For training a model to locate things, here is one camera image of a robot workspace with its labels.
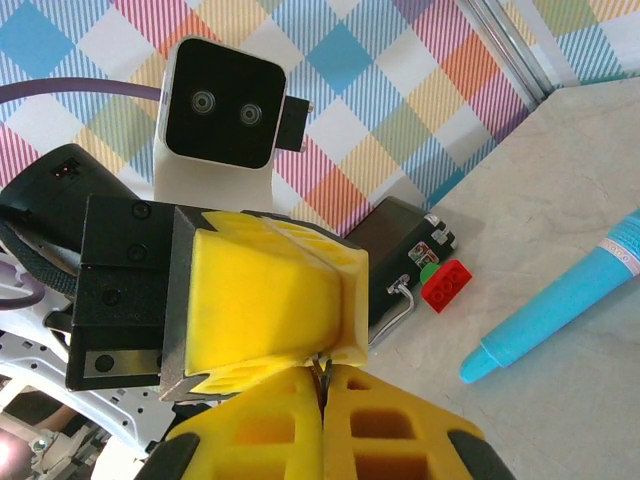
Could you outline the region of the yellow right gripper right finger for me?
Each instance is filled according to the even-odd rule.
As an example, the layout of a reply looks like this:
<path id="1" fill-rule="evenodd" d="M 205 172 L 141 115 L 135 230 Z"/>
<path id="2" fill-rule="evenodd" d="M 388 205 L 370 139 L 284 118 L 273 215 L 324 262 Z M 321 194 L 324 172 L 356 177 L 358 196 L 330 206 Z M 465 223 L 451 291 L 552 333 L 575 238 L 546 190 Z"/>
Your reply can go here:
<path id="1" fill-rule="evenodd" d="M 324 408 L 326 479 L 512 479 L 472 422 L 351 366 Z"/>

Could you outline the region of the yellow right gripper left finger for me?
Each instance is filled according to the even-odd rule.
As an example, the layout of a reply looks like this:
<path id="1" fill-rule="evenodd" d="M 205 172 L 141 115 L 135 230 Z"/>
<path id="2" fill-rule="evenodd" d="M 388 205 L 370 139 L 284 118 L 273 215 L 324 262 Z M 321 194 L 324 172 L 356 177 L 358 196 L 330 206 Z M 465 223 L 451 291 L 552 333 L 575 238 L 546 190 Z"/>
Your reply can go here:
<path id="1" fill-rule="evenodd" d="M 138 479 L 321 479 L 314 374 L 295 367 L 174 427 Z"/>

